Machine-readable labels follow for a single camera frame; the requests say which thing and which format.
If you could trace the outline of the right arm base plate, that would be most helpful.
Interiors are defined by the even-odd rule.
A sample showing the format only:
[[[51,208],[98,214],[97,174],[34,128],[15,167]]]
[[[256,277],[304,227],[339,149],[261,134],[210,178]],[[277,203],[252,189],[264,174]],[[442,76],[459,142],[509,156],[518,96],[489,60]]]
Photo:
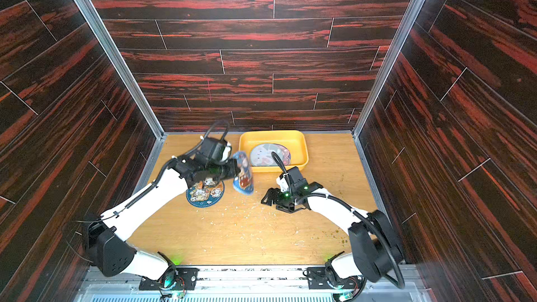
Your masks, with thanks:
[[[325,266],[307,267],[303,272],[308,288],[312,290],[320,289],[347,289],[359,290],[365,285],[365,279],[361,276],[351,276],[340,278],[332,270],[327,272]]]

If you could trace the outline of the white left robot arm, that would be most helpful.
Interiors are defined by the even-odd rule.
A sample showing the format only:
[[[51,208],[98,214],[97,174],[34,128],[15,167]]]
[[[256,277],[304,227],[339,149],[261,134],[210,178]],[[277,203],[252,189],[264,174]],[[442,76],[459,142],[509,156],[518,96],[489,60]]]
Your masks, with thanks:
[[[82,222],[85,254],[107,278],[127,273],[152,280],[160,289],[173,289],[180,282],[176,265],[162,253],[131,246],[128,239],[148,218],[197,183],[229,180],[239,171],[230,143],[204,137],[190,151],[168,160],[151,184],[100,216],[87,215]]]

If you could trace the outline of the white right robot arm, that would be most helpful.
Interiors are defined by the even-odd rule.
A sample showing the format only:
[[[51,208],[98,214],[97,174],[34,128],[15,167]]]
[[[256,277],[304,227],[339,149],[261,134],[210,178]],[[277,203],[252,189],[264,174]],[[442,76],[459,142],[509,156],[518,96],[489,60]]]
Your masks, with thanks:
[[[399,289],[405,288],[399,264],[404,260],[401,242],[386,214],[367,212],[332,195],[320,183],[308,183],[296,167],[277,178],[261,203],[284,213],[313,211],[327,218],[348,235],[351,252],[340,253],[325,263],[327,281],[339,287],[352,277],[370,282],[385,278]]]

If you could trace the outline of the blue red car coaster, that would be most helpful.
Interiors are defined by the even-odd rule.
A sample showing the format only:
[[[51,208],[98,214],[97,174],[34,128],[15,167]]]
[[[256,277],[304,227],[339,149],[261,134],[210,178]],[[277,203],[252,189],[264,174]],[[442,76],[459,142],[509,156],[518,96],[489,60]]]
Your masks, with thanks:
[[[239,193],[252,195],[254,193],[253,172],[250,161],[245,152],[239,151],[233,155],[240,171],[238,176],[233,180],[233,187]]]

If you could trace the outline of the green bunny round coaster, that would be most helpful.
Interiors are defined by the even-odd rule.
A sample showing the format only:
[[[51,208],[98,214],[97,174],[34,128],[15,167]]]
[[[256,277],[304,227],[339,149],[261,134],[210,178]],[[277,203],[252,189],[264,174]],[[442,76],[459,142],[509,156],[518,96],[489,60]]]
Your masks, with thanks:
[[[250,153],[250,162],[253,166],[278,166],[274,161],[272,153],[279,156],[285,166],[291,162],[291,153],[288,148],[275,143],[263,143],[255,146]]]

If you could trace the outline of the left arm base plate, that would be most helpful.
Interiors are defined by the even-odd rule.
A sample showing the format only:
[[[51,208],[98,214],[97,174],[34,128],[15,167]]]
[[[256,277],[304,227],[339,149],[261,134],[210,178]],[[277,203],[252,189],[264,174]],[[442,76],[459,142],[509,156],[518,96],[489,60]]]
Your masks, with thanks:
[[[184,292],[192,291],[197,284],[199,270],[194,267],[175,268],[175,273],[168,270],[160,279],[150,280],[142,277],[138,289],[141,291]]]

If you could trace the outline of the yellow plastic storage tray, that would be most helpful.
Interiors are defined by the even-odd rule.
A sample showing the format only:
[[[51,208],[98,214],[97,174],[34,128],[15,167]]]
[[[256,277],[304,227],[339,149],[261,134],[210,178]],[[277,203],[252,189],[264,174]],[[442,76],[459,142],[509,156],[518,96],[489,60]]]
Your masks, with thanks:
[[[245,152],[250,160],[252,149],[263,143],[280,144],[289,149],[292,158],[290,165],[286,166],[286,169],[297,167],[302,171],[309,162],[305,136],[296,130],[246,132],[239,139],[239,151]],[[278,166],[253,166],[253,173],[277,172],[281,172]]]

